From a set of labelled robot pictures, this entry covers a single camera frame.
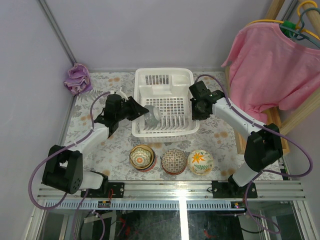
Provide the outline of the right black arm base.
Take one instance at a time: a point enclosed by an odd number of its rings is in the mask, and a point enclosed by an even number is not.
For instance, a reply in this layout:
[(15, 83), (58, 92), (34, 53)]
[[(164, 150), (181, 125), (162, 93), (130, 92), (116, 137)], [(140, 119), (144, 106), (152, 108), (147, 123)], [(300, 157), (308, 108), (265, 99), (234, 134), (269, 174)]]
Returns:
[(211, 193), (214, 199), (257, 199), (258, 193), (256, 185), (252, 179), (244, 186), (238, 186), (230, 176), (227, 181), (212, 180), (207, 192)]

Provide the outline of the red patterned ceramic bowl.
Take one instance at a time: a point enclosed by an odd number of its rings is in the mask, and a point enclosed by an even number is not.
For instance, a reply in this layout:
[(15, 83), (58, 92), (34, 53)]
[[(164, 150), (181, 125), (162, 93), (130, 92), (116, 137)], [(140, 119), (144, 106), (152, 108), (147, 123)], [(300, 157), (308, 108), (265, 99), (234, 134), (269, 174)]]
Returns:
[(167, 170), (164, 165), (162, 164), (161, 167), (163, 168), (164, 172), (169, 174), (169, 175), (172, 175), (172, 176), (176, 176), (176, 175), (180, 175), (181, 173), (183, 173), (186, 169), (186, 167), (182, 168), (181, 170), (179, 171), (173, 171), (173, 170)]

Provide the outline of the tan patterned ceramic bowl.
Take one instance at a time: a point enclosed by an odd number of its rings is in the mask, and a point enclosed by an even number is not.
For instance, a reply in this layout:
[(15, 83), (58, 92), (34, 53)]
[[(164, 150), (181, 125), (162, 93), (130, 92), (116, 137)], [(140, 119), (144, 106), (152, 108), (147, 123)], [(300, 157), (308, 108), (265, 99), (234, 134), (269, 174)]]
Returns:
[(187, 166), (188, 158), (180, 149), (170, 149), (166, 151), (162, 158), (161, 164), (169, 171), (180, 171)]

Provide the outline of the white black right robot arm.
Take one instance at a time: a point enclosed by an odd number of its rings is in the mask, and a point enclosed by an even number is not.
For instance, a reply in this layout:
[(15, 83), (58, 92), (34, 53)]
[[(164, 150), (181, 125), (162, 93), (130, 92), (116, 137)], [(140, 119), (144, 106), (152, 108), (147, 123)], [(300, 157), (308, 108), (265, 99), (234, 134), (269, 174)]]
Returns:
[(193, 120), (202, 121), (214, 115), (246, 139), (244, 163), (231, 176), (227, 188), (231, 196), (240, 197), (258, 173), (283, 156), (279, 128), (273, 123), (264, 125), (252, 118), (233, 104), (224, 90), (210, 91), (202, 80), (191, 85), (189, 91)]

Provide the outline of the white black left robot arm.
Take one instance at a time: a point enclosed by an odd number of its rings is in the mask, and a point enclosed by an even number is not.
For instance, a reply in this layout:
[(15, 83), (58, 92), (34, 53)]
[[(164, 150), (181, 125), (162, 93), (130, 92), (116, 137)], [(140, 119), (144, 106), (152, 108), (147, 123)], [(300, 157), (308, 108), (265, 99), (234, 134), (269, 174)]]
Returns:
[(149, 113), (149, 110), (131, 96), (122, 97), (108, 92), (105, 96), (102, 112), (96, 118), (91, 118), (91, 127), (81, 139), (69, 146), (51, 147), (42, 176), (44, 185), (67, 194), (87, 190), (90, 196), (97, 195), (102, 198), (109, 193), (108, 177), (100, 172), (85, 171), (83, 160), (99, 143), (112, 136), (120, 121), (134, 121)]

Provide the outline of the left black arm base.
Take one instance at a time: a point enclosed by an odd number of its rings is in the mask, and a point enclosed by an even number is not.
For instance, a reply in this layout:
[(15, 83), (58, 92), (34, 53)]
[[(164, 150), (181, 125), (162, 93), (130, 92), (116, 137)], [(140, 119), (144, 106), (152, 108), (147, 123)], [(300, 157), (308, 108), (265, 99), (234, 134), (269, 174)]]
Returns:
[(98, 175), (101, 180), (99, 188), (85, 187), (81, 190), (81, 197), (85, 198), (110, 198), (121, 199), (124, 197), (125, 183), (124, 182), (109, 182), (107, 175)]

